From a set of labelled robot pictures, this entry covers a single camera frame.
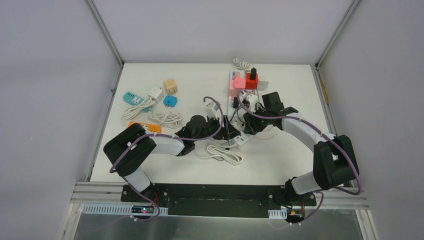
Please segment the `small white power strip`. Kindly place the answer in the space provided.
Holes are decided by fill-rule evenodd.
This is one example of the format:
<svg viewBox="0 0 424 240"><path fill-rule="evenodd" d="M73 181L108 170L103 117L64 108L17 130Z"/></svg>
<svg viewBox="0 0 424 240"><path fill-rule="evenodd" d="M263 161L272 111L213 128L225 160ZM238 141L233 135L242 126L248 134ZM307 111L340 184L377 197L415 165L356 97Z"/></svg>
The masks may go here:
<svg viewBox="0 0 424 240"><path fill-rule="evenodd" d="M240 135L233 138L232 141L235 144L235 147L240 149L244 145L246 145L252 138L253 138L253 135L245 134L245 133L241 132Z"/></svg>

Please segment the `pink cube socket adapter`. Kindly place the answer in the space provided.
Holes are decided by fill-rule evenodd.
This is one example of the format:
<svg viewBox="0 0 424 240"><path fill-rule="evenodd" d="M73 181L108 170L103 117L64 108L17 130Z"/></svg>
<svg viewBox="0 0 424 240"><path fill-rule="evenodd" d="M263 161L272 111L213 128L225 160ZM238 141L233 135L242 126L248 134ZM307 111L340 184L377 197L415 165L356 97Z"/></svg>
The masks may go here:
<svg viewBox="0 0 424 240"><path fill-rule="evenodd" d="M233 79L233 88L243 90L246 88L246 79L244 77L235 77Z"/></svg>

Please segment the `long white power strip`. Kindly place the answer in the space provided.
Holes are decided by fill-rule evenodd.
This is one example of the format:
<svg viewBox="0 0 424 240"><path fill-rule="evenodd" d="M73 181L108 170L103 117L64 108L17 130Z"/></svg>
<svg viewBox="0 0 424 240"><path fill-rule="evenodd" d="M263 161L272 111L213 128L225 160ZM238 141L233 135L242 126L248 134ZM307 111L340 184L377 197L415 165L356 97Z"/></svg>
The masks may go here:
<svg viewBox="0 0 424 240"><path fill-rule="evenodd" d="M228 84L228 104L227 104L227 115L231 117L234 113L234 99L237 96L238 91L246 89L246 73L242 70L232 70L229 74Z"/></svg>

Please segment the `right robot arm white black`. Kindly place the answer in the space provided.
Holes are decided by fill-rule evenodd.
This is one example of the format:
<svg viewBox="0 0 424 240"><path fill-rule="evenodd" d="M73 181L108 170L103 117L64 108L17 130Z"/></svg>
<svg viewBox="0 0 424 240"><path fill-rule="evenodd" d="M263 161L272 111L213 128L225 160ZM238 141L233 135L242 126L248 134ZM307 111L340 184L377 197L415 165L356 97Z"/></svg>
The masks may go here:
<svg viewBox="0 0 424 240"><path fill-rule="evenodd" d="M236 98L246 111L243 118L249 134L255 135L267 126L277 127L298 139L313 153L312 171L286 182L283 196L288 204L296 205L303 200L304 194L319 190L335 188L350 195L363 192L349 137L320 130L297 109L285 107L277 92L263 95L263 103L245 91L239 91Z"/></svg>

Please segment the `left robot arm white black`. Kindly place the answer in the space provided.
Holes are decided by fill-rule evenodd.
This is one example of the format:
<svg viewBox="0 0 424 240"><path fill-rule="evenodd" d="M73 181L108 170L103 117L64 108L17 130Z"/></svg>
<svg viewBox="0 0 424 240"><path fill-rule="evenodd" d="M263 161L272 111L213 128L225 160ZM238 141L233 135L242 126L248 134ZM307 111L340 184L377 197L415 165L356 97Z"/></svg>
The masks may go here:
<svg viewBox="0 0 424 240"><path fill-rule="evenodd" d="M223 120L194 115L173 135L149 133L140 123L133 123L107 142L103 152L112 164L111 172L132 185L134 197L144 203L153 195L152 182L141 167L149 155L185 156L194 151L196 141L230 141L240 135L227 115Z"/></svg>

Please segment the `red cube socket adapter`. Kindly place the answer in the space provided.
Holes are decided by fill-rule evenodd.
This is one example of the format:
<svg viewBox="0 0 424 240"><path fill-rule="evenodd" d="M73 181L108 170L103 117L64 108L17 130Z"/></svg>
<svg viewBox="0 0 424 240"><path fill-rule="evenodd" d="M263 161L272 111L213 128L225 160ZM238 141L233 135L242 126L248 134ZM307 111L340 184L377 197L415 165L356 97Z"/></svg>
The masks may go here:
<svg viewBox="0 0 424 240"><path fill-rule="evenodd" d="M245 89L255 90L258 86L258 74L246 73L245 75Z"/></svg>

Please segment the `blue plug adapter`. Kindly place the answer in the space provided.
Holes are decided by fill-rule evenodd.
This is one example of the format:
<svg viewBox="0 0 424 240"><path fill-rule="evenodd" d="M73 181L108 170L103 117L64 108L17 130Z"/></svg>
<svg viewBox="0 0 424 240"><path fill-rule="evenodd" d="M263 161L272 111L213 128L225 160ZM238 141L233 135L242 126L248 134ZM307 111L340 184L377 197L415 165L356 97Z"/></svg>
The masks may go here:
<svg viewBox="0 0 424 240"><path fill-rule="evenodd" d="M173 96L173 95L167 95L164 99L163 99L163 104L166 107L175 107L178 103L178 98Z"/></svg>

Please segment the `purple power strip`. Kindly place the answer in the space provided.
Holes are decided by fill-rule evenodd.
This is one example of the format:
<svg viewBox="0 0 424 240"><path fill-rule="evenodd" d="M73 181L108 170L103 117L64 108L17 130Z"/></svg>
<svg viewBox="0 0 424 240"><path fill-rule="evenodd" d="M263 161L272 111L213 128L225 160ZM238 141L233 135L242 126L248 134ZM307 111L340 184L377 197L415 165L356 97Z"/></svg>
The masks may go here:
<svg viewBox="0 0 424 240"><path fill-rule="evenodd" d="M255 89L245 89L244 90L248 95L258 96L257 91Z"/></svg>

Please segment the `light pink cube adapter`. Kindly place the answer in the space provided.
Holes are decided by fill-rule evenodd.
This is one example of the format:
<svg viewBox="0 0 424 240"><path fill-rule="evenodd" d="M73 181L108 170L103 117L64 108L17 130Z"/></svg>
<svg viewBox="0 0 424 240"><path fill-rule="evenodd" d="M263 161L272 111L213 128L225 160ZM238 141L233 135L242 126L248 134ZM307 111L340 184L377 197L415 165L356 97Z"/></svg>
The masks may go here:
<svg viewBox="0 0 424 240"><path fill-rule="evenodd" d="M230 80L230 82L229 82L229 93L228 93L228 95L230 97L235 97L237 95L237 92L239 90L240 89L238 88L238 84L236 83L236 79Z"/></svg>

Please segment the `white cube adapter behind red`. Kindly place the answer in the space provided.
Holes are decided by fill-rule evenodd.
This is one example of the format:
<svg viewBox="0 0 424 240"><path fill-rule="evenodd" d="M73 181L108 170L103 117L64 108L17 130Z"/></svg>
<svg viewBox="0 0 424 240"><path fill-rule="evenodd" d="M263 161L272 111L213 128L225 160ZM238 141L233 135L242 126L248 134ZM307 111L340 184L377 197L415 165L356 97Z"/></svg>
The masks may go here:
<svg viewBox="0 0 424 240"><path fill-rule="evenodd" d="M258 80L257 89L258 90L266 90L269 86L269 81L265 78L261 78Z"/></svg>

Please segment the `beige cube adapter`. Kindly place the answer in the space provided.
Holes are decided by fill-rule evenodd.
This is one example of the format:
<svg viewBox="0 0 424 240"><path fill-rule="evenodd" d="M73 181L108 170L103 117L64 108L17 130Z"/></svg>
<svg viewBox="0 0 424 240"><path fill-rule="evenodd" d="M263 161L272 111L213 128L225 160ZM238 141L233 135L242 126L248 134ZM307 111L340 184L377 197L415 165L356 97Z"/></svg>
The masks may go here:
<svg viewBox="0 0 424 240"><path fill-rule="evenodd" d="M163 82L165 90L168 95L174 95L178 92L178 86L173 78L169 78Z"/></svg>

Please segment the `orange power strip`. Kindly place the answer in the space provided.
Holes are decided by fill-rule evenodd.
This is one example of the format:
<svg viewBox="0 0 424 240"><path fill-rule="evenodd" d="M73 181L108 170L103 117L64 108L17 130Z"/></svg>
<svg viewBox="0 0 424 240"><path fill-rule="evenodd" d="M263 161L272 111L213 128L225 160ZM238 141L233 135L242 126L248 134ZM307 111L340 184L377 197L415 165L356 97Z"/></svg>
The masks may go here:
<svg viewBox="0 0 424 240"><path fill-rule="evenodd" d="M128 123L128 127L130 127L133 124L140 124L148 133L158 133L158 134L162 133L162 127L160 125L130 121Z"/></svg>

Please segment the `teal power strip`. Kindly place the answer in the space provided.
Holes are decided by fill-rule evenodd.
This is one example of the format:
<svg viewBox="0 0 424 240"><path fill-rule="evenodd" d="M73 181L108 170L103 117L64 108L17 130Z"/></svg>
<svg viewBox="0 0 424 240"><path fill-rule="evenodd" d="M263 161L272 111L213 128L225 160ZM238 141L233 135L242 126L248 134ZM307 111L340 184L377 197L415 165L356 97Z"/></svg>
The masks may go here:
<svg viewBox="0 0 424 240"><path fill-rule="evenodd" d="M127 91L123 96L122 99L125 103L129 104L130 106L126 108L126 110L130 109L132 106L139 106L145 99L130 92Z"/></svg>

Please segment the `black mounting base plate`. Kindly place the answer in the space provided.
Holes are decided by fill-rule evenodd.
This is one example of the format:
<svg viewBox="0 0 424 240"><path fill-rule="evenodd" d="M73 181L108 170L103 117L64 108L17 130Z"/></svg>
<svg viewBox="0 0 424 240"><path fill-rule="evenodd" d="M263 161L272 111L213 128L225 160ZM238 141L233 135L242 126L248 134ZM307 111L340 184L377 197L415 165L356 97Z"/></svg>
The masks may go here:
<svg viewBox="0 0 424 240"><path fill-rule="evenodd" d="M169 215L268 218L281 207L315 207L311 192L295 195L280 185L213 185L155 183L143 195L166 208Z"/></svg>

